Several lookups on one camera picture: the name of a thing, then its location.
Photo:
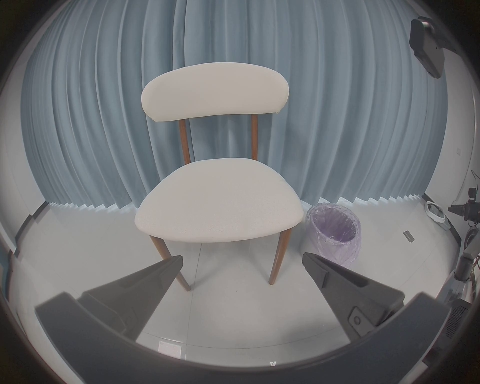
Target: wooden post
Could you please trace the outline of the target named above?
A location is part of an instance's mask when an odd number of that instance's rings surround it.
[[[252,160],[258,160],[258,115],[252,114]]]
[[[152,239],[153,241],[153,244],[155,245],[155,248],[156,250],[158,251],[158,253],[160,254],[160,256],[162,256],[162,259],[163,260],[167,260],[167,259],[170,259],[172,257],[172,254],[170,253],[170,251],[168,250],[167,248],[167,245],[165,244],[165,241],[159,237],[155,237],[155,236],[150,236],[150,238]],[[185,278],[183,277],[183,275],[181,274],[181,272],[179,272],[179,274],[177,275],[176,279],[178,280],[178,282],[181,284],[181,286],[183,288],[185,288],[185,290],[188,292],[190,290],[190,286],[188,285],[187,281],[185,280]]]
[[[180,127],[180,141],[181,141],[181,150],[183,152],[183,161],[185,164],[191,163],[190,161],[190,151],[188,149],[188,138],[187,138],[187,127],[185,125],[185,119],[179,120]]]
[[[292,233],[292,228],[280,232],[280,237],[278,238],[278,245],[276,247],[275,260],[273,261],[272,272],[270,273],[270,279],[268,284],[273,285],[275,283],[278,272],[280,271],[280,266],[282,265],[283,257],[288,247],[288,240],[290,240],[290,234]]]

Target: white cushioned backrest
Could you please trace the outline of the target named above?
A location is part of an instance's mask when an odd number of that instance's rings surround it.
[[[288,99],[285,78],[266,67],[215,62],[164,73],[142,92],[142,108],[154,121],[213,115],[279,112]]]

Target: white tile floor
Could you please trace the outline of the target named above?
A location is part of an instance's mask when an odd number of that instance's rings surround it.
[[[420,291],[436,296],[458,246],[425,215],[421,198],[339,204],[361,222],[354,271],[401,289],[405,303]],[[78,297],[160,260],[148,236],[135,227],[135,212],[132,206],[53,204],[29,226],[20,240],[10,298],[30,339],[45,338],[33,315],[38,303],[61,291]],[[160,341],[171,343],[181,346],[182,359],[228,366],[279,365],[348,343],[301,264],[302,235],[300,224],[273,286],[267,280],[278,235],[222,244],[167,241],[173,255],[183,255],[182,273],[192,290],[185,292],[174,281],[137,342],[153,350]],[[40,341],[35,344],[45,351]],[[59,358],[52,350],[45,353]]]

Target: white chair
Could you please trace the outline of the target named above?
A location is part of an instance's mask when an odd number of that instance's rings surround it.
[[[215,62],[164,73],[142,92],[142,107],[154,121],[179,121],[185,165],[147,195],[135,216],[163,259],[164,239],[227,242],[280,232],[269,284],[274,284],[291,229],[303,217],[300,199],[273,169],[257,161],[257,114],[279,112],[288,99],[283,76],[258,65]],[[252,158],[191,163],[185,119],[252,115]],[[181,273],[177,280],[188,291]]]

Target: plastic bag liner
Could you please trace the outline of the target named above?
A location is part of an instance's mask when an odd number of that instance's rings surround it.
[[[341,266],[349,266],[360,253],[360,220],[341,205],[312,206],[305,218],[305,230],[317,254]]]

